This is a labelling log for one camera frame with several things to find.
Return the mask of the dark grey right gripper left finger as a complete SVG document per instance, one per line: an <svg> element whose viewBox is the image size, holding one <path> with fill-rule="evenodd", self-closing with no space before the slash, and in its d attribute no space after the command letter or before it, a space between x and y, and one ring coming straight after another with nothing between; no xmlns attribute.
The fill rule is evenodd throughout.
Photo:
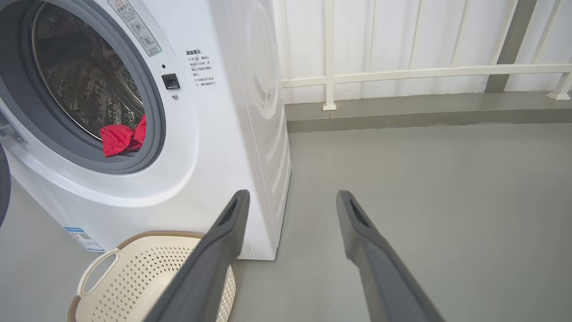
<svg viewBox="0 0 572 322"><path fill-rule="evenodd" d="M215 322L227 270L237 260L248 220L250 193L237 191L190 253L146 322Z"/></svg>

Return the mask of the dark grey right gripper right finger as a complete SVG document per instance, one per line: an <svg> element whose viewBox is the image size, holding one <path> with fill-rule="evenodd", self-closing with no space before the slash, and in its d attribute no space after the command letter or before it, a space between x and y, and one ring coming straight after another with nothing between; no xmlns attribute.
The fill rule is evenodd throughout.
<svg viewBox="0 0 572 322"><path fill-rule="evenodd" d="M443 317L355 196L338 191L346 257L359 269L372 322L442 322Z"/></svg>

